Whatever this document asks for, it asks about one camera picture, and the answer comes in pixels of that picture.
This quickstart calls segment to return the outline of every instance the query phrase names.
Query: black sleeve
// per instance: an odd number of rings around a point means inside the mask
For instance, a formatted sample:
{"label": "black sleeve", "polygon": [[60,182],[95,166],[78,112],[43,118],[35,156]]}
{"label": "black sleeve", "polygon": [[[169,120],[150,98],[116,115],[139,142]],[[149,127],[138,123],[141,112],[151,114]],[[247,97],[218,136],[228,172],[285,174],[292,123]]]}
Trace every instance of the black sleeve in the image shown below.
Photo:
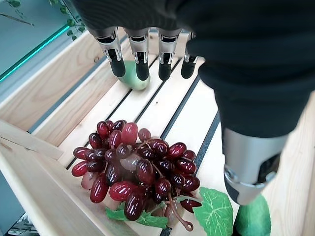
{"label": "black sleeve", "polygon": [[295,128],[315,89],[315,1],[171,0],[167,6],[196,33],[188,51],[206,60],[199,74],[215,91],[223,126],[256,137]]}

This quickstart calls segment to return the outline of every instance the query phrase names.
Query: wooden crate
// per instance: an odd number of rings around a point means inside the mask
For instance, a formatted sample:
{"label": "wooden crate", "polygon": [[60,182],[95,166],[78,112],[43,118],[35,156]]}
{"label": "wooden crate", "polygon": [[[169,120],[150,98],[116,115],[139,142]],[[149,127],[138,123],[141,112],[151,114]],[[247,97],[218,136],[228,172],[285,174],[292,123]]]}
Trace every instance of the wooden crate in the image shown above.
{"label": "wooden crate", "polygon": [[[124,60],[132,60],[122,29],[119,37]],[[80,178],[68,170],[76,163],[73,149],[86,145],[96,124],[108,118],[135,121],[170,144],[186,143],[198,153],[201,186],[226,192],[218,108],[212,89],[197,76],[202,59],[190,79],[180,74],[186,38],[181,35],[171,77],[163,82],[158,78],[157,34],[150,33],[151,83],[144,91],[131,91],[112,74],[108,60],[95,66],[103,53],[86,32],[0,104],[0,170],[42,236],[161,234],[158,228],[107,219],[105,206],[115,202],[106,197],[91,203]],[[278,176],[263,193],[273,236],[314,235],[314,115],[313,95],[289,137]],[[43,117],[31,134],[26,132]],[[235,217],[238,205],[232,206]],[[206,235],[192,214],[185,212],[184,219],[194,223],[192,233],[179,224],[163,235]]]}

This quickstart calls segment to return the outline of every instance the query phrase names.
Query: artificial grape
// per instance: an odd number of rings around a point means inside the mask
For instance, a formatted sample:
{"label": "artificial grape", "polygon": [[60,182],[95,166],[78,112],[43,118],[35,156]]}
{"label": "artificial grape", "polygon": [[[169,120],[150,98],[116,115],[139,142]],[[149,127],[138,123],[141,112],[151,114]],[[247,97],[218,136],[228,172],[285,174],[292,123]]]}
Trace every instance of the artificial grape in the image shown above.
{"label": "artificial grape", "polygon": [[112,127],[110,128],[110,132],[112,133],[114,130],[120,130],[122,131],[125,123],[122,120],[118,120],[115,123],[113,123]]}
{"label": "artificial grape", "polygon": [[192,150],[186,150],[183,157],[193,161],[194,159],[196,159],[196,153],[194,153]]}
{"label": "artificial grape", "polygon": [[104,154],[104,159],[108,162],[115,160],[116,152],[115,149],[109,149]]}
{"label": "artificial grape", "polygon": [[104,140],[106,138],[108,138],[109,136],[109,128],[106,124],[106,122],[101,121],[97,124],[97,131],[98,134],[100,135],[100,137]]}
{"label": "artificial grape", "polygon": [[105,169],[105,166],[102,161],[90,161],[87,164],[88,172],[101,172],[104,169]]}
{"label": "artificial grape", "polygon": [[126,199],[125,203],[125,217],[130,221],[137,220],[144,208],[143,194],[141,189],[136,188]]}
{"label": "artificial grape", "polygon": [[123,172],[117,163],[110,163],[106,169],[106,182],[108,186],[112,186],[114,183],[121,181],[123,178]]}
{"label": "artificial grape", "polygon": [[[183,210],[181,204],[178,203],[178,202],[175,202],[174,206],[175,206],[175,209],[176,209],[177,213],[180,216],[182,216],[183,213],[184,213],[184,210]],[[176,217],[176,215],[175,215],[175,213],[173,211],[173,208],[171,207],[170,204],[168,204],[166,209],[165,209],[164,217],[167,217],[167,219],[168,219],[167,226],[169,228],[174,228],[175,225],[178,223],[178,218]]]}
{"label": "artificial grape", "polygon": [[175,187],[183,187],[185,184],[185,178],[181,174],[171,174],[169,181]]}
{"label": "artificial grape", "polygon": [[130,155],[130,149],[126,144],[119,144],[119,146],[116,148],[116,156],[119,159],[125,159]]}
{"label": "artificial grape", "polygon": [[[187,192],[184,192],[184,191],[181,191],[181,195],[189,196],[189,197],[194,197],[193,194],[187,193]],[[190,213],[193,213],[193,207],[200,207],[200,206],[201,206],[201,203],[196,202],[196,201],[194,201],[194,200],[185,199],[185,200],[181,201],[181,205],[182,205],[182,207],[185,208],[187,211],[189,211]]]}
{"label": "artificial grape", "polygon": [[155,180],[155,173],[153,172],[153,166],[149,160],[140,160],[136,167],[136,173],[141,182],[144,182],[147,185],[153,184]]}
{"label": "artificial grape", "polygon": [[199,188],[200,180],[194,176],[185,176],[185,183],[183,187],[178,187],[185,192],[191,192]]}
{"label": "artificial grape", "polygon": [[141,147],[137,150],[137,153],[142,158],[146,158],[148,160],[153,160],[155,158],[154,151],[149,147],[144,147],[144,148]]}
{"label": "artificial grape", "polygon": [[97,134],[97,133],[92,133],[89,135],[89,143],[91,144],[92,148],[94,148],[94,149],[102,148],[102,146],[103,146],[103,141],[100,138],[99,134]]}
{"label": "artificial grape", "polygon": [[195,163],[192,161],[185,159],[185,158],[180,158],[176,161],[175,163],[176,168],[185,174],[192,175],[196,172],[197,166]]}
{"label": "artificial grape", "polygon": [[137,186],[130,181],[120,181],[112,185],[109,190],[109,196],[115,201],[126,201],[129,194],[135,188]]}
{"label": "artificial grape", "polygon": [[95,150],[87,150],[86,152],[85,152],[85,159],[87,160],[87,161],[102,161],[102,160],[104,160],[104,158],[103,157],[99,157],[99,156],[97,156],[96,154],[95,154]]}
{"label": "artificial grape", "polygon": [[113,122],[111,120],[106,120],[105,123],[107,124],[108,128],[111,129],[111,127],[113,126]]}
{"label": "artificial grape", "polygon": [[73,150],[73,155],[76,158],[84,160],[85,159],[85,152],[87,150],[90,150],[90,149],[88,149],[87,147],[77,147],[75,150]]}
{"label": "artificial grape", "polygon": [[160,178],[155,182],[155,190],[158,194],[164,197],[167,196],[169,192],[171,192],[172,186],[167,179]]}
{"label": "artificial grape", "polygon": [[169,160],[157,161],[157,167],[160,171],[170,172],[173,169],[173,163]]}
{"label": "artificial grape", "polygon": [[94,181],[90,192],[90,200],[92,203],[102,202],[108,192],[105,173],[101,173]]}
{"label": "artificial grape", "polygon": [[75,177],[84,175],[87,172],[87,163],[87,161],[81,161],[76,164],[71,170],[72,175]]}
{"label": "artificial grape", "polygon": [[133,145],[136,143],[138,137],[138,126],[131,122],[124,125],[122,130],[122,141],[124,144]]}
{"label": "artificial grape", "polygon": [[141,160],[141,157],[137,154],[133,153],[126,159],[121,159],[120,164],[122,167],[124,167],[126,170],[129,171],[135,171],[137,168],[138,161]]}
{"label": "artificial grape", "polygon": [[84,189],[91,189],[92,186],[93,186],[93,183],[94,181],[96,180],[96,178],[98,177],[99,173],[98,172],[95,172],[95,173],[92,173],[92,172],[86,172],[84,175],[83,175],[83,178],[81,180],[81,186],[82,188]]}
{"label": "artificial grape", "polygon": [[115,148],[122,142],[122,132],[120,130],[114,130],[109,136],[109,146]]}
{"label": "artificial grape", "polygon": [[178,158],[182,157],[186,151],[186,145],[184,143],[175,143],[169,147],[167,152],[167,159],[175,161]]}
{"label": "artificial grape", "polygon": [[151,133],[149,132],[148,129],[142,128],[142,129],[139,130],[138,136],[139,136],[139,139],[140,139],[142,142],[144,142],[144,141],[146,141],[146,140],[148,140],[148,139],[151,138]]}

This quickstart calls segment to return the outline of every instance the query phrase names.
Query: wooden board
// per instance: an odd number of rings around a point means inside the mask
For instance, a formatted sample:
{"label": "wooden board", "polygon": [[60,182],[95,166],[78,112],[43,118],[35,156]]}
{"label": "wooden board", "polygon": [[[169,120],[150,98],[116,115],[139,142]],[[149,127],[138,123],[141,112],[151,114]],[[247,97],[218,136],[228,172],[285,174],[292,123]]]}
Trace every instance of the wooden board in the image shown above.
{"label": "wooden board", "polygon": [[25,132],[12,124],[0,119],[0,137],[10,140],[18,145],[24,146],[30,150],[38,151],[53,159],[59,159],[63,154],[58,147],[51,145],[32,134]]}
{"label": "wooden board", "polygon": [[83,33],[0,104],[0,119],[27,131],[101,57],[96,40]]}
{"label": "wooden board", "polygon": [[41,235],[104,235],[40,167],[34,151],[0,138],[0,167]]}
{"label": "wooden board", "polygon": [[[133,60],[128,39],[122,43],[122,54],[125,61]],[[109,61],[104,61],[32,134],[59,146],[117,80]]]}

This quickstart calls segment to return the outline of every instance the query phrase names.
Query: black fingertip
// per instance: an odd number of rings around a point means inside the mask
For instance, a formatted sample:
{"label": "black fingertip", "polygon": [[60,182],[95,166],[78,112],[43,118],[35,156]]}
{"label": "black fingertip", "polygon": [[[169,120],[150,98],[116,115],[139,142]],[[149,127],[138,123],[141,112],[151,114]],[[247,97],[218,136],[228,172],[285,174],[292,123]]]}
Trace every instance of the black fingertip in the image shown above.
{"label": "black fingertip", "polygon": [[113,60],[110,62],[110,66],[114,75],[116,75],[117,77],[122,77],[125,75],[126,68],[123,59],[117,60],[117,58],[113,58]]}
{"label": "black fingertip", "polygon": [[158,67],[158,76],[161,80],[166,81],[171,75],[171,64],[164,63],[159,64]]}
{"label": "black fingertip", "polygon": [[144,81],[149,77],[149,66],[148,63],[143,63],[142,61],[139,64],[136,64],[137,76],[140,80]]}

